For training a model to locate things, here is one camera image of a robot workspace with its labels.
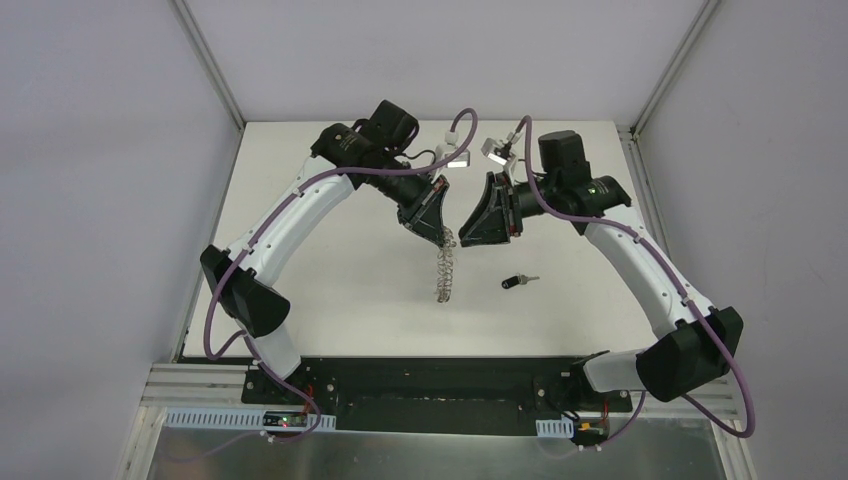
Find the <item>black-headed key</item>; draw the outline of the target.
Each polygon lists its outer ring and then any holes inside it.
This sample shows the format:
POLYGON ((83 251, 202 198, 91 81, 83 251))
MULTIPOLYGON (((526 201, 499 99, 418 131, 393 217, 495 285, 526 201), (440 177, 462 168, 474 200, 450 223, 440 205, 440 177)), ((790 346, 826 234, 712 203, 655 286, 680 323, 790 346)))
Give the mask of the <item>black-headed key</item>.
POLYGON ((508 290, 508 289, 512 289, 516 286, 527 285, 528 283, 530 283, 532 281, 539 280, 539 279, 540 279, 539 276, 529 276, 529 275, 524 275, 524 274, 516 274, 516 275, 513 275, 511 277, 504 279, 501 282, 501 287, 505 290, 508 290))

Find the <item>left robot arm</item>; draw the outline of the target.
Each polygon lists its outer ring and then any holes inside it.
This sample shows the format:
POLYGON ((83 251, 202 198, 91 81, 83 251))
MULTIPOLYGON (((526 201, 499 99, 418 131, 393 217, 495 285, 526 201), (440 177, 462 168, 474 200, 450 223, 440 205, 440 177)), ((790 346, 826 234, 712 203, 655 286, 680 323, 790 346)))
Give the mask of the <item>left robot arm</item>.
POLYGON ((388 100, 351 126, 326 127, 296 179, 261 219, 226 248, 209 245, 202 252, 212 294, 206 319, 221 308, 236 322, 255 360, 272 371, 266 389, 279 403, 297 402, 305 378, 295 371, 301 355, 285 325, 291 303, 274 285, 338 204, 369 185, 396 205, 401 226, 439 248, 447 245, 447 178, 439 166, 413 168, 399 159, 418 131, 418 120, 388 100))

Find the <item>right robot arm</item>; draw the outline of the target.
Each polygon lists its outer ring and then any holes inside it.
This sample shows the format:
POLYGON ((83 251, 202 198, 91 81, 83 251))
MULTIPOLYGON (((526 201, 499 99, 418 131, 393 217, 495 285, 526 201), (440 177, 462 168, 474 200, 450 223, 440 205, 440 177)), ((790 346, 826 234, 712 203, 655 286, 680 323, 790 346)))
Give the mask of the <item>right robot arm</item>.
POLYGON ((570 371, 569 400, 595 408, 615 390, 640 390, 675 400, 731 371, 743 321, 735 309, 716 308, 688 284, 658 249, 620 183, 591 172, 581 136, 558 131, 538 139, 542 172, 514 178, 518 136, 487 139, 482 153, 502 172, 486 176, 483 195, 461 227, 464 247, 507 244, 521 235, 525 219, 554 210, 598 249, 645 313, 656 341, 642 350, 601 352, 570 371))

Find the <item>metal disc with keyrings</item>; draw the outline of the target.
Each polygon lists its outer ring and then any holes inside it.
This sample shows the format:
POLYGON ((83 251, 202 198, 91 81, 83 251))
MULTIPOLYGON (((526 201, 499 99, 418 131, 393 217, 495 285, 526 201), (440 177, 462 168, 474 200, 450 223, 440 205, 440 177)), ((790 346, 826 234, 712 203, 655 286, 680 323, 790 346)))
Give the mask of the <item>metal disc with keyrings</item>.
POLYGON ((444 244, 437 254, 437 280, 435 287, 436 301, 444 304, 450 301, 454 279, 454 249, 457 242, 449 227, 443 228, 444 244))

